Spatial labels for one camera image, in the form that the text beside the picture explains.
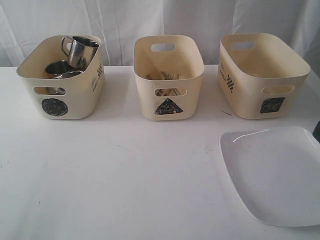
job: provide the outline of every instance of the black object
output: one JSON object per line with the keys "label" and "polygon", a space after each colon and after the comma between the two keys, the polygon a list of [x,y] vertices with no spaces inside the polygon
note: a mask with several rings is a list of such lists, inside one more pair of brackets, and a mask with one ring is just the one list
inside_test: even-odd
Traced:
{"label": "black object", "polygon": [[160,106],[155,110],[156,115],[166,115],[166,114],[178,114],[182,113],[183,110],[178,107],[171,99],[167,98]]}
{"label": "black object", "polygon": [[63,116],[68,112],[67,105],[55,98],[47,98],[42,100],[42,109],[47,114],[55,117]]}
{"label": "black object", "polygon": [[315,129],[313,130],[312,135],[314,138],[320,143],[320,121],[318,124],[315,126]]}
{"label": "black object", "polygon": [[274,97],[264,100],[261,105],[260,113],[267,114],[279,112],[285,99],[285,97]]}

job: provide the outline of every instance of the cream plastic bin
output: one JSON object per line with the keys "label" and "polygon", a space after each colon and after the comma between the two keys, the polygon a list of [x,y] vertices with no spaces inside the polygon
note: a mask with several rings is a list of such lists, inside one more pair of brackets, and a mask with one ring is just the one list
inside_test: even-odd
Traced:
{"label": "cream plastic bin", "polygon": [[[48,64],[67,60],[61,50],[65,35],[47,38],[20,64],[17,74],[33,100],[38,112],[47,119],[82,119],[95,108],[105,81],[101,40],[92,35],[83,35],[99,44],[88,68],[81,74],[64,79],[48,79],[45,68]],[[63,88],[64,95],[47,94],[46,88]]]}
{"label": "cream plastic bin", "polygon": [[221,39],[218,82],[241,118],[285,115],[309,72],[310,66],[274,35],[233,34]]}
{"label": "cream plastic bin", "polygon": [[[157,44],[174,44],[174,50],[153,51]],[[142,114],[152,121],[190,118],[196,111],[205,70],[196,43],[187,36],[160,35],[138,39],[133,67]],[[177,80],[161,80],[161,71],[179,74]],[[178,89],[183,94],[157,96],[156,90]]]}

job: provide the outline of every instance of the square plate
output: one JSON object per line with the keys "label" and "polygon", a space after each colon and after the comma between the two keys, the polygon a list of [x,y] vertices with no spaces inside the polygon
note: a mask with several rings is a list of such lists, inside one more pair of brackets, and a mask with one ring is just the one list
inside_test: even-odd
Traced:
{"label": "square plate", "polygon": [[320,225],[320,144],[299,126],[225,133],[227,171],[249,212],[268,225]]}

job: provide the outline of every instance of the white fabric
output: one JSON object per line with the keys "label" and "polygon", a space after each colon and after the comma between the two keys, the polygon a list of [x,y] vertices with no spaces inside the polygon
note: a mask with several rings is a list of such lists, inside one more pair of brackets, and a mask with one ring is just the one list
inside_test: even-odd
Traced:
{"label": "white fabric", "polygon": [[101,38],[104,65],[132,65],[134,43],[151,35],[187,35],[205,64],[217,64],[220,38],[274,34],[320,75],[319,0],[0,0],[0,66],[17,66],[44,39]]}

